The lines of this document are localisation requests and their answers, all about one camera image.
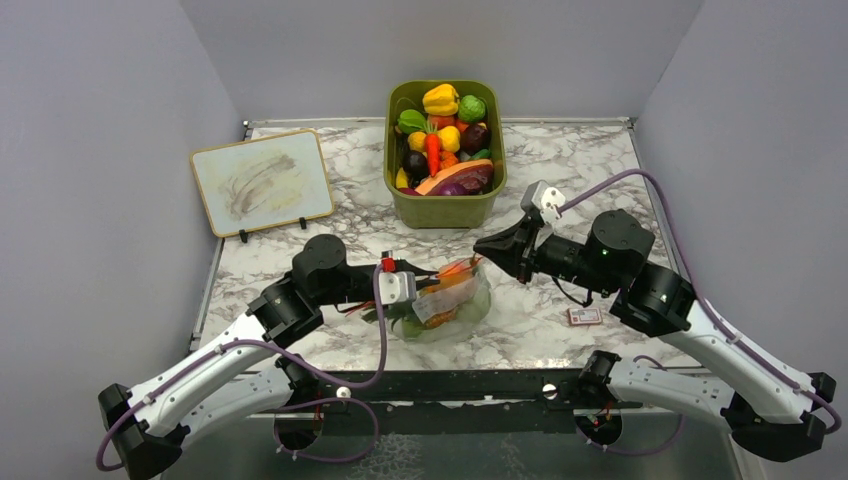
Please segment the peach toy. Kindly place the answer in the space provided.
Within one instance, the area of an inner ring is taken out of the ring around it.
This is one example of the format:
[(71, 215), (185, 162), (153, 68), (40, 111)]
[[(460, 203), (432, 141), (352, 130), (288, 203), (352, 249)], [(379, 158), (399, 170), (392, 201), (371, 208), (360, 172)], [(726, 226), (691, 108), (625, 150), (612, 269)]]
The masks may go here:
[(437, 283), (428, 286), (426, 291), (434, 293), (470, 280), (478, 263), (476, 258), (467, 258), (442, 267), (434, 276)]

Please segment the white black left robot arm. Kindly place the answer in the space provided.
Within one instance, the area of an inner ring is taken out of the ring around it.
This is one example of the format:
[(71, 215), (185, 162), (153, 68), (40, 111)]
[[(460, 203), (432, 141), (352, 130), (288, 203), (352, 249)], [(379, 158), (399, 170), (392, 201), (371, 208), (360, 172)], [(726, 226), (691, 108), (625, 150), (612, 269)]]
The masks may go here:
[[(112, 384), (98, 395), (106, 430), (95, 456), (102, 472), (124, 470), (152, 479), (172, 466), (191, 441), (215, 427), (282, 406), (321, 405), (321, 379), (349, 390), (375, 385), (387, 361), (387, 305), (412, 301), (439, 284), (438, 274), (386, 254), (353, 266), (332, 234), (309, 239), (291, 269), (267, 286), (223, 333), (168, 370), (132, 387)], [(373, 304), (380, 334), (378, 365), (354, 382), (333, 376), (289, 352), (322, 326), (322, 307)]]

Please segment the clear zip bag orange zipper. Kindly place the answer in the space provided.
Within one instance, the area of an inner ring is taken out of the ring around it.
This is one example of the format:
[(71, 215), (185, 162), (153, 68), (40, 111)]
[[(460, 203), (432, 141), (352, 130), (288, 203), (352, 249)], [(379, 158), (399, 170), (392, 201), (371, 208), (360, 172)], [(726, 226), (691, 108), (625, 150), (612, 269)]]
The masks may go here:
[[(417, 287), (417, 299), (411, 301), (411, 303), (413, 310), (421, 320), (425, 320), (436, 313), (446, 312), (458, 307), (463, 302), (469, 300), (480, 287), (488, 287), (491, 291), (489, 281), (486, 278), (483, 267), (481, 266), (481, 259), (477, 256), (468, 258), (476, 258), (479, 261), (474, 271), (474, 275), (470, 280), (434, 293), (428, 293), (426, 288), (430, 285), (436, 284), (437, 281), (423, 282), (424, 285), (422, 287)], [(418, 343), (435, 342), (447, 338), (459, 339), (470, 335), (478, 324), (461, 325), (451, 321), (435, 330), (425, 331), (418, 338), (400, 339), (406, 342)]]

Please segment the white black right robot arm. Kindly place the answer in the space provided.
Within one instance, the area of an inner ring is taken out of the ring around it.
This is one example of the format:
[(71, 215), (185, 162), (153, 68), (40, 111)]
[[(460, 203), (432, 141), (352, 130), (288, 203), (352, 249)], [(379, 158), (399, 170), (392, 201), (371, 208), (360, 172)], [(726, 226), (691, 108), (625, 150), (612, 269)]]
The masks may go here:
[(692, 285), (648, 257), (654, 234), (623, 210), (601, 213), (587, 240), (542, 238), (541, 220), (479, 239), (475, 253), (521, 283), (536, 274), (612, 297), (611, 314), (624, 325), (697, 360), (710, 377), (650, 369), (597, 350), (567, 398), (592, 407), (644, 403), (728, 432), (741, 448), (774, 462), (818, 451), (827, 434), (816, 410), (832, 400), (835, 380), (778, 361), (734, 330), (699, 300)]

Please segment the orange spiky pineapple toy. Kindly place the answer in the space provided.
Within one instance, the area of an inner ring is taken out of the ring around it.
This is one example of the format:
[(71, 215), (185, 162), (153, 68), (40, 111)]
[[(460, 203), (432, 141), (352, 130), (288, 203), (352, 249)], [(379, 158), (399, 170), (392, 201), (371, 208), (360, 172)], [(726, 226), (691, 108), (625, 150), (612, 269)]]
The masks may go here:
[(415, 339), (425, 331), (435, 330), (453, 321), (457, 317), (458, 308), (436, 313), (421, 320), (413, 310), (411, 302), (387, 305), (383, 308), (387, 329), (398, 338)]

